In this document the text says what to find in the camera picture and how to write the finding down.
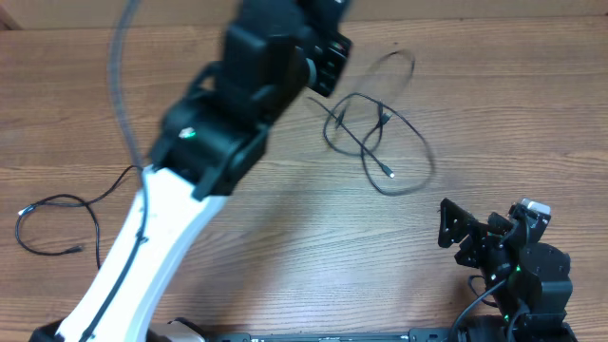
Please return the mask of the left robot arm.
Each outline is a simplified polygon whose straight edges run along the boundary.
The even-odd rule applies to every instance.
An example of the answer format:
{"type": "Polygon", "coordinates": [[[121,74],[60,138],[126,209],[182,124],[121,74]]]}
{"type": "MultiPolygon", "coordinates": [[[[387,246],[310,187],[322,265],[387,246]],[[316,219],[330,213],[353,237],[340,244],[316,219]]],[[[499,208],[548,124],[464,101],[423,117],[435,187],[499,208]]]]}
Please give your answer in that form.
{"type": "Polygon", "coordinates": [[[248,0],[222,54],[161,121],[121,232],[76,308],[35,341],[144,341],[186,252],[261,159],[273,124],[299,93],[335,89],[351,42],[345,1],[248,0]]]}

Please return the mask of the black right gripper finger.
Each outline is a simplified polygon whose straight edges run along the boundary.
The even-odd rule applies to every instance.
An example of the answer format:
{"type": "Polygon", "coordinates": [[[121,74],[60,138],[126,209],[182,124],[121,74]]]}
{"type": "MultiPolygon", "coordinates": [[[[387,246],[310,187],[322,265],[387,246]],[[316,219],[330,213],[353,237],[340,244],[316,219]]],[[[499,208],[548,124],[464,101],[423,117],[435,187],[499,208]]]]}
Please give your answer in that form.
{"type": "Polygon", "coordinates": [[[487,231],[491,235],[505,236],[514,228],[514,224],[507,218],[499,215],[496,212],[491,213],[487,219],[487,231]]]}
{"type": "Polygon", "coordinates": [[[441,221],[438,245],[442,248],[461,242],[469,234],[470,225],[477,221],[467,210],[448,198],[441,201],[439,212],[441,221]]]}

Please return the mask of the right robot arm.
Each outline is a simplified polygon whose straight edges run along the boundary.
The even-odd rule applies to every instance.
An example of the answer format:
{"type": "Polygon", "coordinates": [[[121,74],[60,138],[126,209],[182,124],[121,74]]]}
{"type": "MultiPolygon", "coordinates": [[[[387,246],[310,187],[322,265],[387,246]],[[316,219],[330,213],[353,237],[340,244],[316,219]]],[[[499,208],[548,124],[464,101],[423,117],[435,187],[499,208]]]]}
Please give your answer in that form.
{"type": "Polygon", "coordinates": [[[571,258],[541,242],[551,208],[532,199],[513,203],[506,216],[474,218],[443,199],[438,245],[454,244],[457,264],[478,269],[485,291],[454,320],[448,341],[575,341],[565,322],[573,293],[571,258]]]}

